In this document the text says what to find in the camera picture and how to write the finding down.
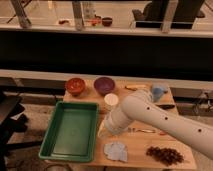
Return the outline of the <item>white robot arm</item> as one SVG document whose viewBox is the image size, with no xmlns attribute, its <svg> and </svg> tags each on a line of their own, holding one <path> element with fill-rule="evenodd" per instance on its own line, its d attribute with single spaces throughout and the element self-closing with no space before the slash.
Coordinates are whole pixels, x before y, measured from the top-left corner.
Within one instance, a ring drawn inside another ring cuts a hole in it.
<svg viewBox="0 0 213 171">
<path fill-rule="evenodd" d="M 156 127 L 213 160 L 213 126 L 161 109 L 151 92 L 137 90 L 124 97 L 101 122 L 98 136 L 121 134 L 134 121 Z"/>
</svg>

